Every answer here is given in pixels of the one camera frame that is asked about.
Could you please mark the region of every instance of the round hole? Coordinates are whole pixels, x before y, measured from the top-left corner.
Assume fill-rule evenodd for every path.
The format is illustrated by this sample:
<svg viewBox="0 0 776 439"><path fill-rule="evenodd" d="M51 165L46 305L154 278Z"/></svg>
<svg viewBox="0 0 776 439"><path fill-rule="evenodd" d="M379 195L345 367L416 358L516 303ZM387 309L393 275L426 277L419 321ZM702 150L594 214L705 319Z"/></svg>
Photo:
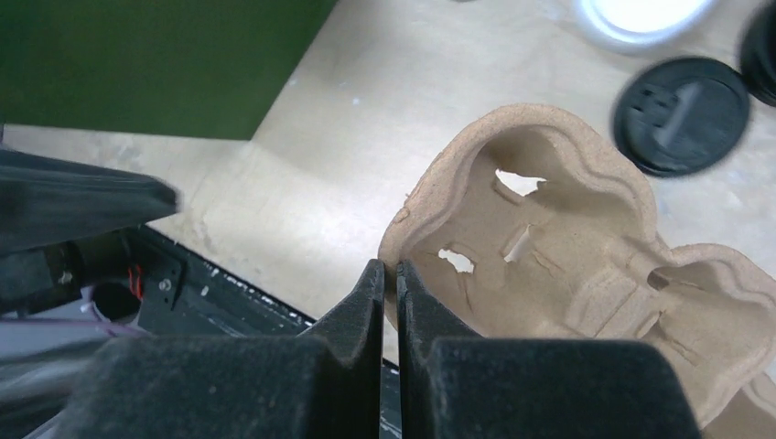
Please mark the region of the round hole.
<svg viewBox="0 0 776 439"><path fill-rule="evenodd" d="M121 284L95 285L92 300L97 311L112 322L131 322L140 311L140 299Z"/></svg>

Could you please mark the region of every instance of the black plastic lid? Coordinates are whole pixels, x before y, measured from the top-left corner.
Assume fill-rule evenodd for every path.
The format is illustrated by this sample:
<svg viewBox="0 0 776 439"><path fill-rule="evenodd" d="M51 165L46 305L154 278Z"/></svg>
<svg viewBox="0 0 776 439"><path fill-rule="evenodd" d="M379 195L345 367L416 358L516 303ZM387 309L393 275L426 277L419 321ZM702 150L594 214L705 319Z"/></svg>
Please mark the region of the black plastic lid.
<svg viewBox="0 0 776 439"><path fill-rule="evenodd" d="M738 73L708 58L672 59L643 72L614 110L614 141L643 173L679 177L706 169L738 143L749 122Z"/></svg>

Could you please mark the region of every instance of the table surface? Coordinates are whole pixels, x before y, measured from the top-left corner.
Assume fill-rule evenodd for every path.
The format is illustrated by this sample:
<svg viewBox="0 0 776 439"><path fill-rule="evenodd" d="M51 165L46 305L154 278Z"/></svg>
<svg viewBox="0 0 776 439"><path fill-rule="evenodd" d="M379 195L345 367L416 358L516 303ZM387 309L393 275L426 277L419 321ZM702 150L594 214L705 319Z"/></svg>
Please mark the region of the table surface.
<svg viewBox="0 0 776 439"><path fill-rule="evenodd" d="M504 104L543 102L609 135L612 103L632 75L690 54L735 65L761 3L718 2L675 44L629 58L583 40L570 0L340 0L251 142L21 125L5 141L165 179L184 209L154 227L320 317L466 124ZM776 109L755 102L751 118L724 163L651 183L669 244L726 244L776 275ZM386 336L385 356L396 360L390 325Z"/></svg>

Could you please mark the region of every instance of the green box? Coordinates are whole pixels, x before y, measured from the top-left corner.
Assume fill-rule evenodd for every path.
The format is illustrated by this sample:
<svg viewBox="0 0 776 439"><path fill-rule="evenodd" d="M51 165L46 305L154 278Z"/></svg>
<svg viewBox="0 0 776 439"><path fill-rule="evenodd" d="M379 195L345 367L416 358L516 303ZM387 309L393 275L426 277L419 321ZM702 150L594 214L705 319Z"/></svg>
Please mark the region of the green box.
<svg viewBox="0 0 776 439"><path fill-rule="evenodd" d="M10 123L246 140L337 0L6 0Z"/></svg>

